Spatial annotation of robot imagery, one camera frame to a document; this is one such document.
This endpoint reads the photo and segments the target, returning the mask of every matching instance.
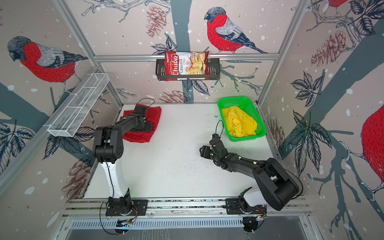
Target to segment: red bird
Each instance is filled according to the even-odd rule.
[[[258,49],[243,33],[240,27],[236,26],[227,16],[224,8],[213,7],[207,11],[204,17],[207,20],[208,39],[218,52],[231,51],[235,53],[241,48],[251,48],[259,53],[266,53]]]
[[[341,4],[345,3],[347,0],[325,0],[325,2],[328,4],[327,10],[329,7],[334,7],[336,8],[336,14],[340,14],[340,12],[337,11],[337,7],[340,6]]]
[[[64,84],[72,75],[80,61],[88,59],[79,54],[72,54],[60,48],[52,48],[32,42],[29,38],[17,36],[8,43],[12,60],[17,59],[41,80]]]
[[[346,145],[348,154],[363,158],[380,177],[381,184],[374,190],[371,190],[367,184],[360,182],[372,193],[372,198],[368,200],[374,202],[375,193],[380,189],[384,189],[384,106],[372,114],[362,126],[362,154],[351,152],[345,142],[341,143]]]

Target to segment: red cloth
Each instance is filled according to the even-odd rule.
[[[146,118],[148,117],[147,121],[152,123],[152,132],[131,132],[128,131],[126,134],[124,134],[122,137],[123,139],[129,141],[129,142],[149,142],[151,139],[152,135],[154,134],[157,124],[159,123],[160,120],[160,114],[161,114],[161,108],[160,107],[155,107],[155,108],[148,108],[149,111],[149,117],[146,115]],[[133,113],[133,110],[130,111],[124,111],[124,115]]]

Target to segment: red and white chip bag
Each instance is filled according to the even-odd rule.
[[[165,51],[166,75],[209,74],[207,67],[208,52]],[[186,78],[167,78],[166,81],[186,80]]]

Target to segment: green basket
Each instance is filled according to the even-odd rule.
[[[217,102],[218,109],[220,111],[221,119],[224,123],[225,132],[227,133],[229,140],[232,142],[238,142],[238,141],[245,141],[245,140],[251,140],[258,137],[263,137],[266,134],[266,128],[265,125],[257,112],[255,105],[251,101],[251,99],[247,97],[231,97],[231,98],[222,98]],[[221,111],[222,108],[229,108],[232,106],[238,106],[241,110],[243,110],[245,113],[247,113],[250,117],[252,117],[257,122],[257,128],[256,128],[256,136],[250,136],[250,137],[232,137],[229,135],[227,126],[225,125],[223,113]]]

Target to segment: white wire basket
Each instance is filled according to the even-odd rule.
[[[85,117],[99,98],[109,78],[105,73],[93,73],[83,87],[70,94],[72,100],[49,127],[48,132],[55,137],[73,137]]]

